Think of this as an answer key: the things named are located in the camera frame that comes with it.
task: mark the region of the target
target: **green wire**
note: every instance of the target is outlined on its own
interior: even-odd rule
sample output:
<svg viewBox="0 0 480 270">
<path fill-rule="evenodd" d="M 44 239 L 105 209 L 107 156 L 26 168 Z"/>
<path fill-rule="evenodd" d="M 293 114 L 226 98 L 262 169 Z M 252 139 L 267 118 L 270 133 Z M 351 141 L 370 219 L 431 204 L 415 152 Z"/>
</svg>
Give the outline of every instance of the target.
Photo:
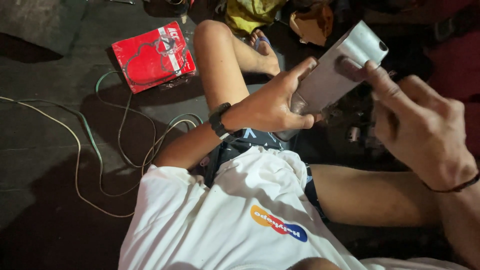
<svg viewBox="0 0 480 270">
<path fill-rule="evenodd" d="M 129 111 L 129 110 L 130 110 L 130 111 L 133 111 L 133 112 L 136 112 L 136 113 L 138 113 L 138 114 L 146 117 L 146 118 L 151 122 L 152 127 L 153 127 L 153 130 L 154 130 L 154 139 L 153 139 L 153 144 L 152 144 L 152 157 L 151 157 L 151 159 L 150 159 L 147 163 L 145 163 L 146 165 L 152 163 L 153 159 L 155 158 L 155 156 L 157 155 L 158 151 L 160 150 L 160 147 L 162 146 L 162 143 L 163 143 L 163 141 L 164 141 L 164 139 L 165 139 L 165 136 L 167 135 L 168 130 L 176 123 L 176 120 L 177 120 L 178 118 L 183 117 L 183 116 L 192 116 L 192 117 L 194 117 L 200 124 L 203 123 L 202 119 L 201 119 L 198 115 L 196 115 L 196 114 L 194 114 L 194 113 L 184 113 L 184 114 L 181 114 L 181 115 L 173 118 L 173 119 L 168 123 L 165 131 L 163 132 L 162 139 L 158 142 L 158 146 L 155 148 L 155 142 L 156 142 L 156 140 L 157 140 L 157 138 L 156 138 L 156 127 L 155 127 L 155 123 L 154 123 L 154 121 L 153 121 L 150 117 L 146 116 L 146 115 L 145 115 L 144 113 L 142 113 L 141 111 L 134 110 L 134 109 L 131 109 L 131 108 L 130 108 L 130 102 L 131 102 L 131 100 L 132 100 L 133 93 L 130 94 L 130 97 L 129 97 L 128 101 L 127 101 L 127 106 L 125 106 L 125 107 L 124 107 L 124 106 L 121 106 L 121 105 L 117 105 L 117 104 L 113 104 L 113 103 L 104 101 L 104 100 L 100 97 L 100 95 L 99 95 L 99 93 L 98 93 L 98 88 L 99 88 L 99 86 L 100 86 L 100 83 L 101 83 L 101 81 L 102 81 L 106 76 L 108 76 L 109 74 L 112 74 L 112 73 L 119 73 L 119 72 L 118 72 L 118 71 L 110 71 L 110 72 L 107 72 L 106 74 L 104 74 L 103 76 L 101 76 L 100 79 L 97 81 L 97 83 L 96 83 L 96 85 L 95 85 L 95 93 L 96 93 L 98 99 L 99 99 L 100 101 L 102 101 L 103 103 L 105 103 L 105 104 L 107 104 L 107 105 L 110 105 L 110 106 L 113 106 L 113 107 L 125 109 L 125 113 L 124 113 L 124 115 L 123 115 L 123 119 L 122 119 L 122 122 L 121 122 L 121 125 L 120 125 L 120 128 L 119 128 L 119 132 L 118 132 L 117 138 L 118 138 L 118 145 L 119 145 L 119 148 L 120 148 L 120 152 L 122 153 L 122 156 L 123 156 L 124 159 L 125 159 L 130 165 L 132 165 L 133 167 L 141 168 L 141 167 L 143 167 L 143 165 L 142 165 L 142 166 L 135 165 L 135 164 L 128 158 L 128 156 L 125 154 L 125 152 L 123 151 L 123 149 L 122 149 L 122 147 L 121 147 L 121 143 L 120 143 L 121 131 L 122 131 L 123 125 L 125 124 L 125 120 L 127 119 L 127 114 L 128 114 L 128 111 Z M 15 100 L 15 101 L 9 101 L 9 102 L 18 103 L 18 102 L 36 102 L 36 101 L 53 104 L 53 105 L 55 105 L 55 106 L 58 106 L 58 107 L 60 107 L 60 108 L 65 109 L 65 110 L 67 110 L 67 111 L 69 111 L 69 112 L 71 112 L 71 113 L 73 113 L 73 114 L 76 114 L 77 116 L 79 116 L 79 117 L 81 118 L 81 120 L 82 120 L 82 122 L 83 122 L 83 124 L 84 124 L 84 126 L 85 126 L 85 130 L 87 131 L 87 134 L 88 134 L 88 137 L 89 137 L 89 139 L 90 139 L 90 142 L 92 143 L 92 146 L 93 146 L 93 148 L 94 148 L 94 150 L 95 150 L 95 153 L 96 153 L 96 155 L 98 156 L 98 160 L 99 160 L 99 163 L 100 163 L 100 182 L 99 182 L 99 185 L 100 185 L 100 190 L 101 190 L 101 192 L 102 192 L 103 194 L 105 194 L 105 195 L 107 195 L 107 196 L 110 196 L 110 197 L 117 197 L 117 196 L 121 196 L 121 195 L 124 195 L 124 194 L 132 191 L 136 186 L 138 186 L 138 184 L 140 183 L 140 181 L 139 181 L 135 186 L 133 186 L 132 188 L 130 188 L 129 190 L 127 190 L 127 191 L 125 191 L 125 192 L 123 192 L 123 193 L 121 193 L 121 194 L 115 194 L 115 195 L 106 193 L 106 192 L 103 190 L 103 187 L 102 187 L 102 186 L 103 186 L 103 185 L 102 185 L 102 175 L 103 175 L 103 160 L 102 160 L 102 156 L 101 156 L 101 154 L 100 154 L 100 151 L 98 150 L 98 147 L 96 146 L 95 140 L 93 139 L 92 131 L 91 131 L 91 129 L 90 129 L 90 126 L 88 125 L 87 119 L 85 118 L 85 116 L 84 116 L 81 112 L 79 112 L 79 111 L 77 111 L 77 110 L 74 110 L 74 109 L 71 109 L 71 108 L 68 108 L 68 107 L 66 107 L 66 106 L 64 106 L 64 105 L 58 104 L 58 103 L 56 103 L 56 102 L 48 101 L 48 100 L 44 100 L 44 99 L 28 98 L 28 99 Z"/>
</svg>

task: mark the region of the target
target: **concrete floor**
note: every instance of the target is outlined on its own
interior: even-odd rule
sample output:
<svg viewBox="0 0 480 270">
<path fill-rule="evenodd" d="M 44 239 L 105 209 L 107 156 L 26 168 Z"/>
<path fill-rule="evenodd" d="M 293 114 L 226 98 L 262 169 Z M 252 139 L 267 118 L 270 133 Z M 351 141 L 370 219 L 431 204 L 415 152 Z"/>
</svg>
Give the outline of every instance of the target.
<svg viewBox="0 0 480 270">
<path fill-rule="evenodd" d="M 101 75 L 119 68 L 112 57 L 112 43 L 177 20 L 192 46 L 195 26 L 211 17 L 205 1 L 200 0 L 195 2 L 185 24 L 170 16 L 161 4 L 149 5 L 137 0 L 131 6 L 89 1 L 69 55 L 37 63 L 0 57 L 0 95 L 12 99 L 46 99 L 81 111 L 102 153 L 103 186 L 109 193 L 122 193 L 139 181 L 140 171 L 126 165 L 117 146 L 117 131 L 124 111 L 101 103 L 94 86 Z M 299 43 L 287 26 L 280 23 L 271 26 L 266 34 L 283 70 L 323 51 Z M 255 91 L 260 86 L 248 87 Z M 126 104 L 130 91 L 122 76 L 116 74 L 106 78 L 100 89 L 102 98 L 121 105 Z M 81 193 L 107 211 L 118 215 L 131 213 L 136 189 L 121 197 L 108 197 L 100 192 L 98 159 L 79 119 L 55 106 L 42 103 L 36 106 L 67 124 L 79 136 Z M 154 119 L 160 132 L 179 114 L 196 113 L 206 120 L 208 113 L 199 77 L 171 90 L 160 92 L 153 88 L 137 94 L 132 108 Z M 110 217 L 77 196 L 74 188 L 77 145 L 71 134 L 29 108 L 8 103 L 0 103 L 0 127 L 0 268 L 115 269 L 131 218 Z M 153 139 L 149 121 L 130 113 L 123 130 L 125 152 L 134 162 L 141 163 Z M 185 131 L 179 126 L 166 142 Z M 367 237 L 372 233 L 345 226 L 333 230 L 341 241 L 351 239 L 350 234 Z"/>
</svg>

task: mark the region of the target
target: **flip-flop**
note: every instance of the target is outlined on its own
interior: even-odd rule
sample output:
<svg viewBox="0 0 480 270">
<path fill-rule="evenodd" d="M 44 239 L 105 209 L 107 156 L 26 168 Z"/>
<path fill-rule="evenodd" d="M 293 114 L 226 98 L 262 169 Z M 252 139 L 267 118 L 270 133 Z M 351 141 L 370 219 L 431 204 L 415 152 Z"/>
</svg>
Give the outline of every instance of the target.
<svg viewBox="0 0 480 270">
<path fill-rule="evenodd" d="M 268 40 L 268 38 L 265 36 L 261 36 L 261 37 L 258 37 L 257 40 L 255 41 L 255 45 L 253 46 L 254 50 L 258 51 L 258 46 L 260 46 L 260 41 L 265 41 L 266 43 L 268 43 L 270 48 L 273 49 L 272 44 L 270 44 L 270 41 Z"/>
</svg>

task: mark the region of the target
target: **white t-shirt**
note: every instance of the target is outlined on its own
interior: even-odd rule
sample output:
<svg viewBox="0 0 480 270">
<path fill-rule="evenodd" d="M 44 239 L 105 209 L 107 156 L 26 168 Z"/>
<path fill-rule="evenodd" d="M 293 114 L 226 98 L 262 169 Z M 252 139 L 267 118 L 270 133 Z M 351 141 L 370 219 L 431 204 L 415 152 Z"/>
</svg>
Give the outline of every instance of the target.
<svg viewBox="0 0 480 270">
<path fill-rule="evenodd" d="M 296 153 L 263 147 L 222 164 L 211 189 L 185 169 L 151 166 L 119 269 L 284 270 L 322 257 L 342 270 L 466 270 L 437 260 L 357 260 L 308 201 L 306 181 Z"/>
</svg>

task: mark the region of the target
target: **shirt logo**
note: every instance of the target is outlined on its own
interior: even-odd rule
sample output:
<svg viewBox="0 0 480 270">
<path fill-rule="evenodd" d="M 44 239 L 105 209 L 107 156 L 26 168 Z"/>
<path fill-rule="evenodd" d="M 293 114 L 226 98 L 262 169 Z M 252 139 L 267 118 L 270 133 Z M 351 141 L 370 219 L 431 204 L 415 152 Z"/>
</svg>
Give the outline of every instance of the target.
<svg viewBox="0 0 480 270">
<path fill-rule="evenodd" d="M 290 234 L 293 236 L 293 238 L 302 242 L 307 241 L 307 234 L 302 227 L 295 224 L 285 224 L 273 215 L 268 214 L 265 210 L 257 205 L 252 206 L 250 209 L 250 214 L 253 220 L 262 226 L 271 227 L 279 234 Z"/>
</svg>

